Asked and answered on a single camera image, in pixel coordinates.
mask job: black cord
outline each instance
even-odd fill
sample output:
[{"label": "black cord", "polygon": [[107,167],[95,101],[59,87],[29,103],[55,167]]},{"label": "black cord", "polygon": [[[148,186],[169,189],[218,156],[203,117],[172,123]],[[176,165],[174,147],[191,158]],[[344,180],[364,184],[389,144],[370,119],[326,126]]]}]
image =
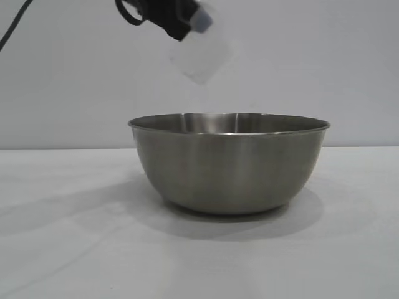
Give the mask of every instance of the black cord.
[{"label": "black cord", "polygon": [[11,37],[11,34],[14,32],[15,28],[18,26],[19,21],[24,15],[26,9],[29,7],[29,5],[31,5],[32,1],[33,0],[26,0],[25,3],[22,5],[22,7],[19,9],[14,20],[12,20],[10,27],[7,29],[6,33],[3,35],[3,37],[0,40],[0,52],[2,48],[6,45],[8,39]]}]

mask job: white table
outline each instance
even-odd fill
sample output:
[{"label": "white table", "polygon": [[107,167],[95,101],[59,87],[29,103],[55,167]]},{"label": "white table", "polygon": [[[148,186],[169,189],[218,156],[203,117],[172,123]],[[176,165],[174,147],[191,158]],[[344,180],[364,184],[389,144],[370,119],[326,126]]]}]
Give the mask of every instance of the white table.
[{"label": "white table", "polygon": [[0,151],[0,298],[399,298],[399,148],[324,148],[289,207],[167,206],[134,149]]}]

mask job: stainless steel bowl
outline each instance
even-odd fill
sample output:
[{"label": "stainless steel bowl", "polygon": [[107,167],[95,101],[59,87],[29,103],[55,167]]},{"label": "stainless steel bowl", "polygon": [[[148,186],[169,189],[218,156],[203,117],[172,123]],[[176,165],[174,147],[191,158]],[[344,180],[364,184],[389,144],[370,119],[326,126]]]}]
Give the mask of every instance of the stainless steel bowl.
[{"label": "stainless steel bowl", "polygon": [[172,114],[129,122],[154,188],[211,214],[249,214],[286,204],[305,185],[329,123],[252,113]]}]

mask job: bowl rim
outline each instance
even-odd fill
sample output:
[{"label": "bowl rim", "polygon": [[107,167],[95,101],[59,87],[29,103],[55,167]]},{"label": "bowl rim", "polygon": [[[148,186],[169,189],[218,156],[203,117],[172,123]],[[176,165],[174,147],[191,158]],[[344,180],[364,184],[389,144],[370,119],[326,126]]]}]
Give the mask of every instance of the bowl rim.
[{"label": "bowl rim", "polygon": [[[301,118],[303,120],[314,120],[319,121],[322,126],[319,128],[312,128],[306,130],[294,130],[294,131],[276,131],[276,132],[260,132],[260,133],[196,133],[196,132],[177,132],[177,131],[168,131],[162,129],[154,129],[154,128],[146,128],[144,126],[139,126],[134,124],[137,121],[140,121],[144,118],[151,118],[151,117],[161,117],[161,116],[184,116],[184,115],[261,115],[261,116],[281,116],[281,117],[292,117],[292,118]],[[166,114],[157,114],[157,115],[147,115],[134,118],[128,122],[128,126],[134,129],[145,130],[145,131],[152,131],[158,133],[168,133],[168,134],[177,134],[177,135],[205,135],[205,136],[273,136],[273,135],[292,135],[292,134],[299,134],[299,133],[312,133],[317,131],[324,131],[331,127],[331,124],[328,121],[321,120],[318,118],[306,117],[306,116],[295,116],[295,115],[284,115],[284,114],[270,114],[270,113],[246,113],[246,112],[223,112],[223,113],[166,113]]]}]

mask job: white backdrop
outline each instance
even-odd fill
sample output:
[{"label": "white backdrop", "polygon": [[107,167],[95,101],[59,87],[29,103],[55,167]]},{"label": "white backdrop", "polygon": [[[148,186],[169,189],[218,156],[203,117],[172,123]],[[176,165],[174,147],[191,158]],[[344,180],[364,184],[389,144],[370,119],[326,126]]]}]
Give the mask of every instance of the white backdrop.
[{"label": "white backdrop", "polygon": [[[22,0],[0,1],[3,34]],[[113,0],[34,0],[0,53],[0,148],[120,148],[173,112],[314,116],[326,145],[399,145],[398,0],[210,0],[235,58],[205,87]]]}]

